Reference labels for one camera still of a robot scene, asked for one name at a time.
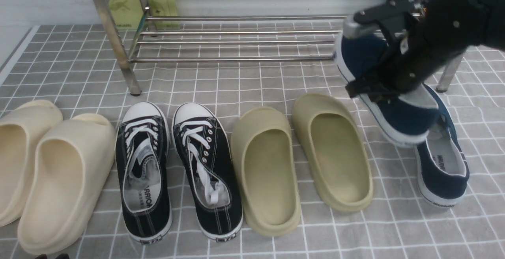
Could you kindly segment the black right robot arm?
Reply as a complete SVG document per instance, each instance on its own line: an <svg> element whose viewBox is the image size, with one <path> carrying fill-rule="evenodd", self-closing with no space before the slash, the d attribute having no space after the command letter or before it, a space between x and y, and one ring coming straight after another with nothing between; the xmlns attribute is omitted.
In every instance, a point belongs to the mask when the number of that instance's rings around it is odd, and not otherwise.
<svg viewBox="0 0 505 259"><path fill-rule="evenodd" d="M402 0L348 16L335 56L355 72L351 98L397 98L469 46L504 50L504 0Z"/></svg>

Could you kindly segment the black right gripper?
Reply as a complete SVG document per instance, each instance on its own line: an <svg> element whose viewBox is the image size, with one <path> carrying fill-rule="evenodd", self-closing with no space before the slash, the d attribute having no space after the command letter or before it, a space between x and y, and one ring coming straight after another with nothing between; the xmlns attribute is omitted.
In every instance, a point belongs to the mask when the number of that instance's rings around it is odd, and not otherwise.
<svg viewBox="0 0 505 259"><path fill-rule="evenodd" d="M373 102L412 92L431 74L466 49L456 12L428 5L421 20L413 16L417 2L377 5L346 17L342 52L371 57L370 66L354 74L346 85L351 98L367 95Z"/></svg>

